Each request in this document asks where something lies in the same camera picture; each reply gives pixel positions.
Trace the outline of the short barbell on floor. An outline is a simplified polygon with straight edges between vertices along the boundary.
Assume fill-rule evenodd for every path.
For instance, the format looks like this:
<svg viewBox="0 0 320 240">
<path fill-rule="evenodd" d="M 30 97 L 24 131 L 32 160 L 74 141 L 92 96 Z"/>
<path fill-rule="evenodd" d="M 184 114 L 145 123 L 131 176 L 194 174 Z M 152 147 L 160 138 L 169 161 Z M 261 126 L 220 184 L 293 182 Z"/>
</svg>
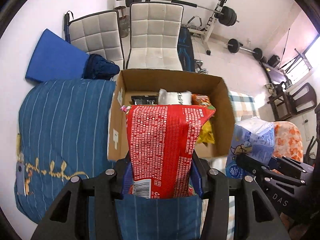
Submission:
<svg viewBox="0 0 320 240">
<path fill-rule="evenodd" d="M 230 53 L 236 54 L 240 50 L 249 52 L 253 55 L 253 57 L 260 61 L 263 58 L 263 51 L 260 48 L 254 48 L 253 50 L 245 48 L 242 43 L 240 43 L 237 39 L 231 38 L 227 43 L 227 49 Z"/>
</svg>

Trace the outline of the yellow snack bag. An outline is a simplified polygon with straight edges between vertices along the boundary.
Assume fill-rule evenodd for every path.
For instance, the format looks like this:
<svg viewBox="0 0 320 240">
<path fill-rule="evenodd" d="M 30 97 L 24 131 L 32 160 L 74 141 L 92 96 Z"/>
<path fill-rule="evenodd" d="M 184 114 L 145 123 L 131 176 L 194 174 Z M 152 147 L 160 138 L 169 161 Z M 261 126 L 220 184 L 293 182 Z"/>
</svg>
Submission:
<svg viewBox="0 0 320 240">
<path fill-rule="evenodd" d="M 213 128 L 210 120 L 206 121 L 200 130 L 199 136 L 196 141 L 197 144 L 215 144 Z"/>
</svg>

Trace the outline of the blue foam mat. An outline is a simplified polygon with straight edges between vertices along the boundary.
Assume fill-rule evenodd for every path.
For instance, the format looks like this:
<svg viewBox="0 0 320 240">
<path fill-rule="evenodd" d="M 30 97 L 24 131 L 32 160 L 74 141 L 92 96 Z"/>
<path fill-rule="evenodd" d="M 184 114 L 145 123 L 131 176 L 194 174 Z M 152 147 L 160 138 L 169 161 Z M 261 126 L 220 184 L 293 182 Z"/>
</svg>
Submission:
<svg viewBox="0 0 320 240">
<path fill-rule="evenodd" d="M 89 55 L 46 29 L 32 54 L 25 78 L 35 82 L 83 76 Z"/>
</svg>

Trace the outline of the dark blue crumpled cloth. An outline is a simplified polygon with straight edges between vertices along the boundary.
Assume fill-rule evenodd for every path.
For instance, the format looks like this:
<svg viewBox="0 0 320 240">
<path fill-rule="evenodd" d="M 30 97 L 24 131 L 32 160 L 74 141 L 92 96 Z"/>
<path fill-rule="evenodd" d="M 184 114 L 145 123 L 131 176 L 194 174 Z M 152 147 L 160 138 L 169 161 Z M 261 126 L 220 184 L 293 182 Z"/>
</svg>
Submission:
<svg viewBox="0 0 320 240">
<path fill-rule="evenodd" d="M 103 58 L 99 54 L 91 54 L 86 62 L 83 79 L 111 80 L 119 74 L 120 68 L 113 61 Z"/>
</svg>

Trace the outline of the blue white tissue pack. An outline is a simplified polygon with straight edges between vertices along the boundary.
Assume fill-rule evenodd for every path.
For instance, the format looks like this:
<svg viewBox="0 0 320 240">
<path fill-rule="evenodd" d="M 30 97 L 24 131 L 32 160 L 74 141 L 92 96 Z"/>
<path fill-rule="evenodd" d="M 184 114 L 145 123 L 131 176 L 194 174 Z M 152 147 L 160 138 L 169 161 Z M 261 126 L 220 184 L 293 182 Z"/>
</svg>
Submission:
<svg viewBox="0 0 320 240">
<path fill-rule="evenodd" d="M 243 178 L 247 172 L 236 164 L 236 157 L 246 154 L 268 164 L 274 152 L 274 124 L 252 117 L 235 123 L 231 146 L 226 161 L 226 176 Z"/>
</svg>

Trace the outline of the white weight rack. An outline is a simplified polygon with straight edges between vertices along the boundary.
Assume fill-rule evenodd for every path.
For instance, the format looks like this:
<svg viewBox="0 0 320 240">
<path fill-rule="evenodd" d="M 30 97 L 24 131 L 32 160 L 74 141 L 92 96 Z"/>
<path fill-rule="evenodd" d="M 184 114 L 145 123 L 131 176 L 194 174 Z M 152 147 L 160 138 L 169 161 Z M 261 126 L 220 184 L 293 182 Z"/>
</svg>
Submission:
<svg viewBox="0 0 320 240">
<path fill-rule="evenodd" d="M 218 0 L 215 9 L 212 11 L 206 26 L 203 29 L 192 29 L 188 28 L 191 35 L 195 34 L 200 37 L 202 45 L 207 55 L 211 55 L 208 40 L 213 33 L 214 27 L 218 22 L 219 14 L 221 14 L 222 8 L 228 0 Z"/>
</svg>

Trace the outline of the red snack bag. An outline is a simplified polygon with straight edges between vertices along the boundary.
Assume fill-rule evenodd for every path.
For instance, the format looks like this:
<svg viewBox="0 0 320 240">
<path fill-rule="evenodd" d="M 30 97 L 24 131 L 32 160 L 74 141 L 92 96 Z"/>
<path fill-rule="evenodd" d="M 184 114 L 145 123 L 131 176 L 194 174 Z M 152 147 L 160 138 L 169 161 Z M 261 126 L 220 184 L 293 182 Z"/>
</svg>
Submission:
<svg viewBox="0 0 320 240">
<path fill-rule="evenodd" d="M 147 199 L 189 197 L 191 159 L 202 125 L 213 106 L 132 105 L 126 114 L 132 164 L 130 194 Z"/>
</svg>

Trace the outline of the black treadmill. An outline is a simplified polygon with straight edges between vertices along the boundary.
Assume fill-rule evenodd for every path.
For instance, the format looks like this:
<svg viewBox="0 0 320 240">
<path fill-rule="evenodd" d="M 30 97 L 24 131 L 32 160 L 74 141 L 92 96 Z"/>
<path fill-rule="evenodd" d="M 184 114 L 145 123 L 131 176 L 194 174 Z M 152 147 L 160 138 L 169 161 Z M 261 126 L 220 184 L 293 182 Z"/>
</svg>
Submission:
<svg viewBox="0 0 320 240">
<path fill-rule="evenodd" d="M 277 70 L 276 68 L 270 66 L 267 63 L 267 58 L 265 56 L 263 56 L 263 58 L 260 60 L 260 65 L 264 70 L 269 83 L 280 84 L 287 81 L 291 82 L 291 80 L 286 74 L 283 73 L 283 71 Z"/>
</svg>

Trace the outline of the chrome dumbbell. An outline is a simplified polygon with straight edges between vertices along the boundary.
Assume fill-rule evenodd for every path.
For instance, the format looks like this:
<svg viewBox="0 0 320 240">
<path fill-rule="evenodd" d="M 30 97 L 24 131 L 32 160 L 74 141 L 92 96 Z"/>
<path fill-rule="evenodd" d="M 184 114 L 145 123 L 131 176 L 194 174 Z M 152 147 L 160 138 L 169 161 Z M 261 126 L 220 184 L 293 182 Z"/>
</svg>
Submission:
<svg viewBox="0 0 320 240">
<path fill-rule="evenodd" d="M 208 74 L 208 70 L 203 68 L 203 61 L 199 59 L 194 60 L 195 72 L 200 74 Z"/>
</svg>

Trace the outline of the plaid checkered blanket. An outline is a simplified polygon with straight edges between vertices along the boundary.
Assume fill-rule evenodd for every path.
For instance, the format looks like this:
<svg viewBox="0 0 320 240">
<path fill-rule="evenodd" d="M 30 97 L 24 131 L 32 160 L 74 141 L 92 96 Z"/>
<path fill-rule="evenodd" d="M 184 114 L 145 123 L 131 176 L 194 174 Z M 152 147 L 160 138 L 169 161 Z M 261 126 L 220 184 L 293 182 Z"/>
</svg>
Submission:
<svg viewBox="0 0 320 240">
<path fill-rule="evenodd" d="M 229 91 L 229 99 L 233 107 L 233 113 L 235 117 L 235 122 L 241 120 L 249 119 L 254 116 L 260 117 L 258 111 L 258 104 L 255 102 L 254 98 L 243 93 L 237 93 Z M 211 168 L 215 168 L 226 174 L 225 165 L 227 157 L 217 157 L 208 159 Z M 234 227 L 235 227 L 235 198 L 233 196 L 229 197 L 229 215 L 228 215 L 228 228 L 226 239 L 234 238 Z"/>
</svg>

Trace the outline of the white quilted cushion right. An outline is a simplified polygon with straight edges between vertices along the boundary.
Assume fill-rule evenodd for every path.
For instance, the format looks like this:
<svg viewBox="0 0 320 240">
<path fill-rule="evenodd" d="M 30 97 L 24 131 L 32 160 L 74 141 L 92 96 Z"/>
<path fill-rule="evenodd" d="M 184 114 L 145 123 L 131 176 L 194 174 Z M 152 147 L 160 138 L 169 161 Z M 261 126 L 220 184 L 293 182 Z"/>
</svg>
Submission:
<svg viewBox="0 0 320 240">
<path fill-rule="evenodd" d="M 177 49 L 183 10 L 182 5 L 172 3 L 130 5 L 127 69 L 183 69 Z"/>
</svg>

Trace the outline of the open cardboard box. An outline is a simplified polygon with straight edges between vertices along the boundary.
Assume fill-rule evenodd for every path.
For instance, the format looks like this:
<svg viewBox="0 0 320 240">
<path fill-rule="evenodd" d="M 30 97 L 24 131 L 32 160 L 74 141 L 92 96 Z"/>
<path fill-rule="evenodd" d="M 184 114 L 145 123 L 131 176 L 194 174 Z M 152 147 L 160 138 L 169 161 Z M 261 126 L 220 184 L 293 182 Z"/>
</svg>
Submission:
<svg viewBox="0 0 320 240">
<path fill-rule="evenodd" d="M 210 106 L 132 105 L 133 95 L 191 92 L 209 96 Z M 234 113 L 221 77 L 181 70 L 126 69 L 117 78 L 110 108 L 108 160 L 151 158 L 177 162 L 180 157 L 224 157 L 230 150 Z"/>
</svg>

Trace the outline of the white pillow pack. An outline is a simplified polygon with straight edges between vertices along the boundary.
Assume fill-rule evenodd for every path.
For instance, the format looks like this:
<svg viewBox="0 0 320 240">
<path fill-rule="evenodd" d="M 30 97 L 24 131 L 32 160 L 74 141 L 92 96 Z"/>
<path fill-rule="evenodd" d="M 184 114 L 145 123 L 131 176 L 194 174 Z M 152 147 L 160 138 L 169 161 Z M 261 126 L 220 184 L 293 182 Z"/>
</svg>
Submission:
<svg viewBox="0 0 320 240">
<path fill-rule="evenodd" d="M 191 92 L 167 92 L 165 89 L 159 90 L 159 105 L 191 105 Z"/>
</svg>

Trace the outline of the dark wooden chair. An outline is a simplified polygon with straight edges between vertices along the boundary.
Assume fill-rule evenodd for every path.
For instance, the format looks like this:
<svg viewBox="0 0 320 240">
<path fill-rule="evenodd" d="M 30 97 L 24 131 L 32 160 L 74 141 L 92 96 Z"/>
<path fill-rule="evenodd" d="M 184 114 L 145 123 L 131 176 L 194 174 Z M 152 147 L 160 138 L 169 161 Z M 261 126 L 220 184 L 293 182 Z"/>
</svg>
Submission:
<svg viewBox="0 0 320 240">
<path fill-rule="evenodd" d="M 297 115 L 313 110 L 318 105 L 316 91 L 310 83 L 303 84 L 296 92 L 291 94 L 282 91 L 268 98 L 274 119 L 286 121 Z"/>
</svg>

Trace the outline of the black snack bag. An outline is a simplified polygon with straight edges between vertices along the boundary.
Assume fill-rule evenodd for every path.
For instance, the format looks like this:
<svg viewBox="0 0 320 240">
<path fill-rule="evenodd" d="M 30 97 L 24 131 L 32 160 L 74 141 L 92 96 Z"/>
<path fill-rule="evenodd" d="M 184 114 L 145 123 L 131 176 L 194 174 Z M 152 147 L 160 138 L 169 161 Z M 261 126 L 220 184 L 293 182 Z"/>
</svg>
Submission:
<svg viewBox="0 0 320 240">
<path fill-rule="evenodd" d="M 131 96 L 131 100 L 134 105 L 156 105 L 158 101 L 158 96 L 137 95 Z"/>
</svg>

